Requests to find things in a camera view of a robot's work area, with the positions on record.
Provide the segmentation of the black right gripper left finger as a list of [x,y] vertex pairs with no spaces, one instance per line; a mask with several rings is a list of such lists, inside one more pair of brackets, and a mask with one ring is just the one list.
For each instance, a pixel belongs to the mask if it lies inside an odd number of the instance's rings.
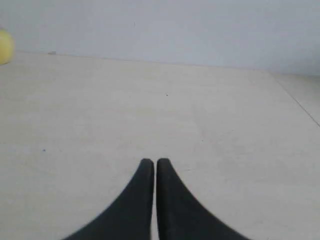
[[150,240],[154,163],[144,158],[121,194],[67,240]]

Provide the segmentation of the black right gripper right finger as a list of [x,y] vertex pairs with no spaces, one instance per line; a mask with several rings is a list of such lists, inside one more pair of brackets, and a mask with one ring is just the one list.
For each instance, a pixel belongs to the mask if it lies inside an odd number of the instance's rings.
[[160,240],[247,239],[201,205],[168,158],[156,165],[156,214]]

